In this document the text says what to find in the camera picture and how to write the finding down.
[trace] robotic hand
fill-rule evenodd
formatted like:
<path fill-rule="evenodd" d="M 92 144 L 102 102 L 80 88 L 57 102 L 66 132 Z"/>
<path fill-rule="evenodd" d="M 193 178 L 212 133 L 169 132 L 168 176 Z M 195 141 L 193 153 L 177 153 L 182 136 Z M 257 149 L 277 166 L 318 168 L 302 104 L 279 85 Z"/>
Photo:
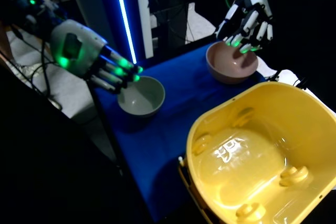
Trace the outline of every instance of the robotic hand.
<path fill-rule="evenodd" d="M 55 3 L 3 0 L 2 5 L 1 20 L 50 42 L 52 57 L 72 74 L 112 93 L 139 80 L 140 66 L 121 57 L 90 28 L 67 19 Z"/>
<path fill-rule="evenodd" d="M 229 46 L 240 45 L 239 51 L 243 54 L 256 51 L 273 39 L 271 20 L 268 0 L 236 0 L 216 31 L 216 37 Z"/>

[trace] green light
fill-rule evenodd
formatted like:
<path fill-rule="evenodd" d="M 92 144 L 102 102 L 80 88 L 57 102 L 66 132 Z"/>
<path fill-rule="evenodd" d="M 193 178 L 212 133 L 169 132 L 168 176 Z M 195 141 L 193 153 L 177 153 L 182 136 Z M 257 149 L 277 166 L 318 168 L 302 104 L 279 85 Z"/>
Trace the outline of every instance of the green light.
<path fill-rule="evenodd" d="M 142 73 L 142 71 L 143 71 L 143 68 L 138 66 L 138 73 Z"/>
<path fill-rule="evenodd" d="M 69 66 L 70 60 L 64 57 L 60 57 L 58 63 L 62 68 L 67 68 Z"/>
<path fill-rule="evenodd" d="M 119 65 L 122 66 L 123 68 L 126 68 L 128 66 L 128 61 L 126 59 L 120 59 Z"/>
<path fill-rule="evenodd" d="M 139 81 L 139 80 L 140 80 L 140 76 L 135 75 L 135 76 L 133 77 L 133 81 Z"/>
<path fill-rule="evenodd" d="M 117 76 L 122 76 L 123 73 L 124 73 L 124 71 L 122 70 L 122 68 L 115 68 L 114 73 L 115 73 Z"/>
<path fill-rule="evenodd" d="M 240 43 L 240 41 L 237 41 L 236 43 L 234 43 L 233 47 L 238 47 L 239 43 Z"/>

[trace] pink bowl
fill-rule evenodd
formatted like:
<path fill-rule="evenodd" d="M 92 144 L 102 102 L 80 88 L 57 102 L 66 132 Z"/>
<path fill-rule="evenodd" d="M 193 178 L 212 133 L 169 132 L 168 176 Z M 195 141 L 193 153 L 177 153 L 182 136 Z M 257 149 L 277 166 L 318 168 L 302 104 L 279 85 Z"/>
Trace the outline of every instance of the pink bowl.
<path fill-rule="evenodd" d="M 257 70 L 258 58 L 251 51 L 241 54 L 239 47 L 230 47 L 219 41 L 207 49 L 206 63 L 216 80 L 226 84 L 237 84 Z"/>

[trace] table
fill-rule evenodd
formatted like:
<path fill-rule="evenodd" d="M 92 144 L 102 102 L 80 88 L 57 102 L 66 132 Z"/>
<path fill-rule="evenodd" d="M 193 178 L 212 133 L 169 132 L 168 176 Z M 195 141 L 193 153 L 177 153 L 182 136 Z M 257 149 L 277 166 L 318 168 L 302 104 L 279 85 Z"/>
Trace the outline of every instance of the table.
<path fill-rule="evenodd" d="M 143 72 L 157 78 L 166 97 L 160 111 L 147 119 L 123 112 L 117 96 L 95 88 L 98 102 L 154 222 L 169 215 L 189 198 L 178 171 L 187 135 L 194 121 L 206 111 L 253 85 L 264 81 L 253 74 L 229 86 L 217 82 L 206 68 L 209 45 L 166 61 Z"/>

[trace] yellow bin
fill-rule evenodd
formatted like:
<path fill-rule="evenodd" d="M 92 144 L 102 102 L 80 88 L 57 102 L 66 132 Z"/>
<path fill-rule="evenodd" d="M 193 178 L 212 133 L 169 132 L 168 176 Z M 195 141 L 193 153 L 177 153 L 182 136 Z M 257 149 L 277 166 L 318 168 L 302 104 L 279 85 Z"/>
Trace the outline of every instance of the yellow bin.
<path fill-rule="evenodd" d="M 264 82 L 196 120 L 186 161 L 222 222 L 300 223 L 336 184 L 336 119 L 302 90 Z"/>

